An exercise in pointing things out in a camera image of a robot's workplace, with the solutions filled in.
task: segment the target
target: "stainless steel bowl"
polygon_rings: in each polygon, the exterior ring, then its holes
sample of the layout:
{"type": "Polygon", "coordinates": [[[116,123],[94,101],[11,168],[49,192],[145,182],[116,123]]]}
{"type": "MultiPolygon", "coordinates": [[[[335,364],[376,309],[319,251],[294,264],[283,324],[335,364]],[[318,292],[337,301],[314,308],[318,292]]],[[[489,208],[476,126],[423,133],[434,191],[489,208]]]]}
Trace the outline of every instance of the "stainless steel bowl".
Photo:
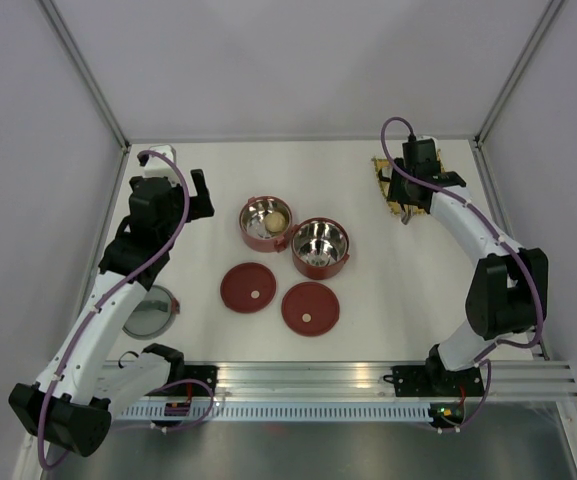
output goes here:
{"type": "Polygon", "coordinates": [[[329,267],[347,259],[348,234],[337,222],[313,218],[299,225],[292,238],[292,249],[295,257],[306,265],[329,267]]]}
{"type": "Polygon", "coordinates": [[[124,324],[124,332],[137,340],[149,340],[164,333],[179,313],[179,301],[159,285],[153,285],[124,324]]]}
{"type": "Polygon", "coordinates": [[[292,225],[290,208],[276,197],[258,197],[251,199],[239,215],[241,229],[249,236],[259,240],[271,240],[286,233],[292,225]],[[286,219],[286,227],[280,232],[269,232],[264,218],[273,212],[281,213],[286,219]]]}

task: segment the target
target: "bowl lid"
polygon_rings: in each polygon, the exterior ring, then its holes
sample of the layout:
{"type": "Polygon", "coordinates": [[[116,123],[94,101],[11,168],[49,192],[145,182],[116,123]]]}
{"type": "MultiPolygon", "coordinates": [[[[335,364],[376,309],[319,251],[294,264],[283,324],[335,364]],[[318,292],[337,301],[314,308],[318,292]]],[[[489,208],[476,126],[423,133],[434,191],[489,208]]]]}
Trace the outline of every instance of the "bowl lid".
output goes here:
{"type": "Polygon", "coordinates": [[[123,326],[124,332],[138,340],[158,337],[173,323],[179,313],[179,302],[159,285],[146,293],[123,326]]]}
{"type": "Polygon", "coordinates": [[[253,313],[272,301],[277,282],[267,267],[259,263],[242,263],[226,273],[220,291],[228,308],[238,313],[253,313]]]}
{"type": "Polygon", "coordinates": [[[315,337],[328,332],[339,320],[339,300],[325,285],[304,282],[288,290],[281,314],[294,332],[315,337]]]}

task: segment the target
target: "white table surface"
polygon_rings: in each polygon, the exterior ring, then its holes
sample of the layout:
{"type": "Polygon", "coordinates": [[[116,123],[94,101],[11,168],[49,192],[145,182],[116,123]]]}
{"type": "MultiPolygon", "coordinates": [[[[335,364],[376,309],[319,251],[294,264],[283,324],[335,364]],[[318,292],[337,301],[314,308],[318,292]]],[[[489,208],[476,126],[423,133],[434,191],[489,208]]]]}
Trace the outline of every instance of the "white table surface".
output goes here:
{"type": "MultiPolygon", "coordinates": [[[[391,141],[393,155],[401,142],[391,141]]],[[[133,145],[110,227],[114,235],[128,214],[128,179],[141,174],[133,145]]],[[[456,170],[487,212],[466,140],[438,144],[447,170],[456,170]]],[[[184,352],[189,361],[405,361],[423,360],[464,320],[473,266],[454,239],[430,216],[404,226],[378,188],[371,158],[383,157],[375,141],[175,144],[177,164],[191,184],[202,168],[215,216],[187,225],[156,284],[179,299],[181,313],[161,336],[139,341],[123,332],[109,359],[152,342],[184,352]],[[290,250],[258,253],[239,237],[237,216],[252,196],[276,195],[297,221],[326,216],[350,237],[350,260],[325,283],[341,305],[339,322],[319,337],[290,330],[281,300],[307,281],[293,266],[290,250]],[[254,314],[227,309],[219,295],[224,274],[243,262],[269,267],[277,279],[272,303],[254,314]]],[[[527,360],[527,351],[500,347],[493,359],[527,360]]]]}

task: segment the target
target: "metal frame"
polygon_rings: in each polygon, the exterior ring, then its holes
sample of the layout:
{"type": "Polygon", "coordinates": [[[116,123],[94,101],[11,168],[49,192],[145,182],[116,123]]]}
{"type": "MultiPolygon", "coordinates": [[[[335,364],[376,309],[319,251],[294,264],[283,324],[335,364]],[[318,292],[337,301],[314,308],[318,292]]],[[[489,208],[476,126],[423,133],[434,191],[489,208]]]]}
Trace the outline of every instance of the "metal frame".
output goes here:
{"type": "Polygon", "coordinates": [[[48,23],[52,27],[53,31],[55,32],[59,43],[63,47],[64,51],[68,55],[68,58],[75,67],[75,70],[79,74],[79,78],[81,78],[82,83],[92,96],[93,102],[97,107],[101,118],[111,130],[115,140],[117,140],[117,143],[119,144],[119,147],[123,151],[126,151],[130,146],[130,143],[121,130],[119,122],[117,122],[115,115],[112,113],[110,105],[108,105],[108,102],[106,101],[101,88],[99,88],[99,85],[97,84],[97,81],[95,80],[90,67],[88,67],[88,63],[81,54],[79,47],[77,46],[77,43],[72,36],[72,33],[70,33],[66,22],[59,12],[59,9],[53,0],[35,1],[48,20],[48,23]]]}
{"type": "MultiPolygon", "coordinates": [[[[193,399],[186,413],[166,412],[167,399],[148,398],[127,408],[116,421],[197,420],[210,408],[208,399],[193,399]]],[[[401,422],[429,423],[429,403],[231,402],[216,401],[206,416],[221,422],[401,422]]]]}
{"type": "Polygon", "coordinates": [[[528,37],[528,41],[524,45],[521,53],[519,54],[519,58],[515,62],[512,70],[510,71],[510,75],[506,78],[501,91],[497,95],[497,98],[492,104],[492,107],[488,111],[486,118],[484,119],[483,124],[479,128],[479,131],[475,135],[475,141],[477,143],[482,143],[488,138],[490,135],[490,131],[494,127],[497,119],[499,118],[499,114],[502,112],[506,102],[512,95],[512,92],[515,90],[515,87],[523,77],[526,68],[532,62],[535,52],[541,45],[543,39],[546,37],[548,32],[550,31],[551,27],[553,26],[557,16],[561,12],[563,6],[565,5],[566,0],[550,0],[546,8],[544,9],[541,17],[537,21],[535,28],[533,29],[530,37],[528,37]]]}
{"type": "MultiPolygon", "coordinates": [[[[463,140],[468,137],[468,133],[461,134],[426,134],[424,132],[419,132],[419,135],[431,136],[437,140],[463,140]]],[[[408,137],[402,133],[389,133],[386,135],[388,140],[398,140],[405,141],[408,137]]],[[[361,140],[375,140],[376,136],[374,134],[339,134],[339,135],[232,135],[232,136],[191,136],[191,137],[164,137],[164,138],[152,138],[152,137],[137,137],[132,138],[130,143],[132,145],[147,143],[150,145],[161,145],[168,143],[243,143],[243,142],[339,142],[339,141],[361,141],[361,140]]]]}
{"type": "MultiPolygon", "coordinates": [[[[452,403],[453,397],[396,397],[382,377],[397,365],[423,362],[189,362],[219,368],[218,401],[267,403],[452,403]]],[[[118,370],[106,362],[104,377],[118,370]]],[[[485,382],[488,372],[482,369],[485,382]]],[[[567,362],[494,361],[488,401],[577,402],[577,384],[567,362]]]]}
{"type": "MultiPolygon", "coordinates": [[[[124,135],[54,0],[36,0],[36,2],[64,51],[72,61],[98,112],[111,130],[122,151],[122,160],[118,162],[117,175],[112,192],[109,195],[107,212],[99,230],[96,232],[97,242],[89,264],[90,274],[82,282],[79,297],[83,301],[92,286],[91,280],[95,275],[95,265],[103,251],[110,220],[123,180],[124,169],[127,164],[130,141],[124,135]]],[[[552,28],[565,3],[566,0],[550,0],[548,2],[485,120],[474,139],[470,141],[492,217],[508,233],[512,233],[512,228],[497,193],[498,189],[495,185],[490,164],[484,153],[483,142],[488,138],[500,113],[503,111],[527,67],[534,59],[535,53],[552,28]]],[[[276,139],[294,140],[294,138],[276,139]]],[[[242,139],[222,139],[222,141],[234,140],[242,139]]],[[[268,141],[271,139],[248,140],[268,141]]],[[[533,355],[538,359],[548,360],[548,355],[543,345],[541,345],[541,349],[534,350],[533,355]]],[[[220,368],[220,380],[216,394],[220,401],[235,404],[262,404],[264,402],[267,404],[272,402],[276,405],[278,401],[288,401],[292,404],[316,402],[323,405],[327,401],[333,401],[336,403],[346,402],[347,404],[383,405],[388,403],[390,405],[410,405],[410,402],[419,404],[419,402],[424,401],[435,403],[454,400],[411,400],[395,397],[392,386],[385,384],[379,379],[382,375],[389,373],[388,367],[396,363],[217,362],[216,365],[220,368]]],[[[417,363],[419,362],[404,362],[403,364],[417,363]]],[[[508,403],[555,402],[560,412],[565,436],[577,466],[577,385],[574,382],[570,366],[566,362],[553,361],[493,362],[492,366],[492,386],[488,401],[508,403]]],[[[108,364],[107,368],[116,367],[114,364],[108,364]]],[[[40,469],[34,455],[35,448],[36,438],[27,435],[15,468],[15,478],[37,478],[39,476],[40,469]]]]}

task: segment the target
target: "yellow sponge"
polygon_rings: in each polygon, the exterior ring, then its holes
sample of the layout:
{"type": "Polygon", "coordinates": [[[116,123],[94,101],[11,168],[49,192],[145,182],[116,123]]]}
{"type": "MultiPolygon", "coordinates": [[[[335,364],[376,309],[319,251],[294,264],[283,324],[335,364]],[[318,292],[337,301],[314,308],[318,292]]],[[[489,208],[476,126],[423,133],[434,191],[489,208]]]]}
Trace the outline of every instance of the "yellow sponge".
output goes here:
{"type": "MultiPolygon", "coordinates": [[[[441,150],[437,150],[437,158],[439,159],[439,163],[441,163],[441,150]]],[[[401,207],[399,206],[399,204],[396,202],[389,202],[387,200],[388,188],[390,186],[390,183],[389,182],[382,182],[381,180],[379,180],[379,172],[381,171],[382,168],[387,167],[389,165],[388,160],[386,160],[385,158],[373,157],[372,163],[373,163],[374,168],[375,168],[375,178],[377,179],[377,184],[379,185],[379,189],[381,190],[381,194],[384,196],[384,200],[386,200],[386,203],[388,204],[390,211],[394,215],[401,215],[401,207]]],[[[441,164],[441,171],[445,172],[443,163],[441,164]]],[[[424,215],[425,213],[426,212],[424,211],[423,208],[412,207],[412,214],[413,215],[424,215]]]]}

